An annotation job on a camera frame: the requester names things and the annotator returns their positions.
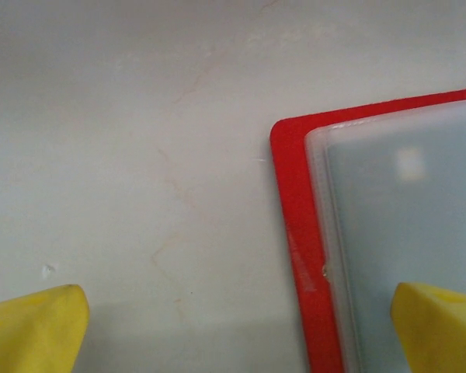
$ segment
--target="red plastic tray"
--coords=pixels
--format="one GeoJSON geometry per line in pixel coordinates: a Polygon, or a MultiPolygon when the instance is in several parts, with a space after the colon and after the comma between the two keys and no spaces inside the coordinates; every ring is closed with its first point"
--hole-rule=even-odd
{"type": "Polygon", "coordinates": [[[322,273],[325,257],[305,154],[306,134],[348,120],[464,99],[466,89],[397,99],[284,119],[271,130],[273,162],[311,371],[344,372],[329,283],[322,273]]]}

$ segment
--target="white countertop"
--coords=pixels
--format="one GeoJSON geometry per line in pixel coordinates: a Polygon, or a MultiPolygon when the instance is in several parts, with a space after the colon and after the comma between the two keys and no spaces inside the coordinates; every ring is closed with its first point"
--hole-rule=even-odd
{"type": "Polygon", "coordinates": [[[306,371],[270,128],[463,88],[466,0],[0,0],[0,301],[80,284],[76,372],[306,371]]]}

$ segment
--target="yellow object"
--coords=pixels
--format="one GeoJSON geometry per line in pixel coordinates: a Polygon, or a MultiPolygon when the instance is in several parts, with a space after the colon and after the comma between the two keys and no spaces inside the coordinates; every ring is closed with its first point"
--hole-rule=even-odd
{"type": "Polygon", "coordinates": [[[78,285],[0,303],[0,373],[70,372],[88,319],[78,285]]]}
{"type": "Polygon", "coordinates": [[[466,373],[466,295],[399,284],[391,317],[412,373],[466,373]]]}

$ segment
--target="translucent lid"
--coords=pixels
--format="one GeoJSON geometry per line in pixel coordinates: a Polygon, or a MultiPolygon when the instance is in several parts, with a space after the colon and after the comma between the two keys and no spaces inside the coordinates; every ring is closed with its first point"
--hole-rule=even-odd
{"type": "Polygon", "coordinates": [[[409,372],[395,287],[466,293],[466,101],[306,137],[346,371],[409,372]]]}

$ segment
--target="red case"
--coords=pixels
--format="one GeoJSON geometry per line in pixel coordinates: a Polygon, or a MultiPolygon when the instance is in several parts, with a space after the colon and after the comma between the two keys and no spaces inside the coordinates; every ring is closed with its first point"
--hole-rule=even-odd
{"type": "Polygon", "coordinates": [[[270,142],[311,371],[343,373],[325,255],[304,138],[318,127],[466,99],[466,89],[306,115],[277,122],[270,142]]]}

